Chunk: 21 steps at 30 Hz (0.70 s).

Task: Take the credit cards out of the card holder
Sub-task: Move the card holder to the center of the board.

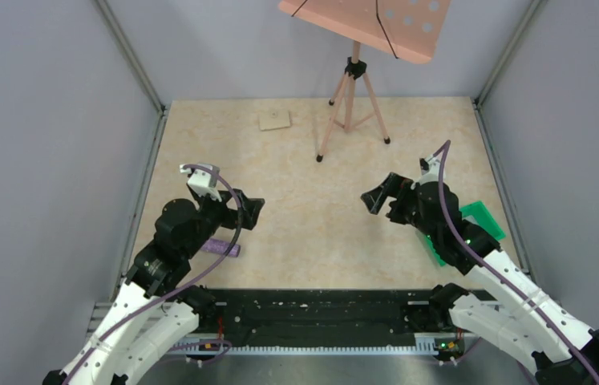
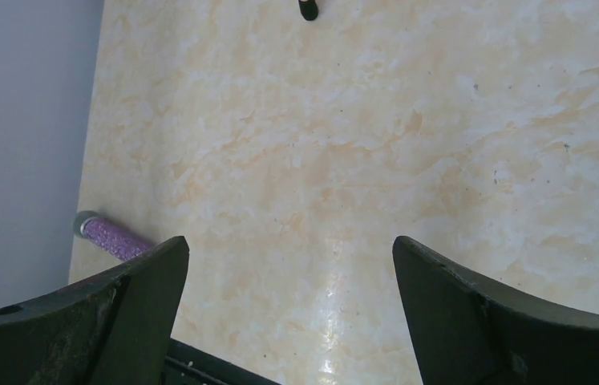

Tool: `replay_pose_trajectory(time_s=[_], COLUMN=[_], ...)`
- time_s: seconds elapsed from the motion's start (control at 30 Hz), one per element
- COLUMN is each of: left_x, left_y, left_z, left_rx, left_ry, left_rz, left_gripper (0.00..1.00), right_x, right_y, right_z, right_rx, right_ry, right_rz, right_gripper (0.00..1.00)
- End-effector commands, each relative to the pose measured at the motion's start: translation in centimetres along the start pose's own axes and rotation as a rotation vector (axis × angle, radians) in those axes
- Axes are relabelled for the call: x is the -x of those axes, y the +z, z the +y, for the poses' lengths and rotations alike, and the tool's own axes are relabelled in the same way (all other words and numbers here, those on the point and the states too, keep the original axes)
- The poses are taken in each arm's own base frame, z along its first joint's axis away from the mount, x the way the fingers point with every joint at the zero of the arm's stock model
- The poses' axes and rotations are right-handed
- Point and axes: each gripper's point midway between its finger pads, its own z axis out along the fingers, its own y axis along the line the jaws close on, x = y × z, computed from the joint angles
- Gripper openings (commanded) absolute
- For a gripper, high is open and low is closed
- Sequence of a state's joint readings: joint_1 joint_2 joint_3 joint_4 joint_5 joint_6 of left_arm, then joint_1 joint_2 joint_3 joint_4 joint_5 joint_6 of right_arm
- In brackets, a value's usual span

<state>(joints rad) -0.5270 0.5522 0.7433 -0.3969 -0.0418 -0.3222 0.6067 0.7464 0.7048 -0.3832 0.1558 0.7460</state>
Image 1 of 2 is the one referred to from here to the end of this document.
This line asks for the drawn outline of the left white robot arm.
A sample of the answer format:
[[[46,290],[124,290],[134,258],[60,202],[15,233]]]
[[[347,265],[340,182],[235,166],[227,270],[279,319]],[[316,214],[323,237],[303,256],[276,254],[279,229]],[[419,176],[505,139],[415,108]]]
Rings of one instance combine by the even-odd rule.
[[[213,327],[216,310],[198,300],[196,285],[231,249],[187,280],[191,260],[220,228],[233,231],[233,242],[254,229],[265,200],[237,188],[191,194],[162,208],[153,238],[136,255],[110,310],[81,351],[43,383],[135,384],[186,334]]]

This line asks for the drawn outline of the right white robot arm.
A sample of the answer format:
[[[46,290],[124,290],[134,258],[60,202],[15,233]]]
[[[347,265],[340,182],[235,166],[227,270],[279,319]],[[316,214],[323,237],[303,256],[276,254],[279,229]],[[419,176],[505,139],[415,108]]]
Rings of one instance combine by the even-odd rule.
[[[454,326],[509,354],[539,384],[595,384],[599,380],[599,328],[574,317],[518,267],[484,228],[463,217],[445,184],[415,182],[390,173],[361,195],[378,214],[390,198],[389,221],[411,225],[446,264],[480,284],[501,304],[497,310],[456,284],[436,286],[429,319],[439,330]]]

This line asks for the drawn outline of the beige card holder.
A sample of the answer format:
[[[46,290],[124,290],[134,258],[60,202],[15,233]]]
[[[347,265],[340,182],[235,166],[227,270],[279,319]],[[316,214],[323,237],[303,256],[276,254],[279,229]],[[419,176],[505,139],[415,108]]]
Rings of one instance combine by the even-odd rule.
[[[258,127],[262,132],[290,128],[292,126],[288,110],[272,110],[259,112]]]

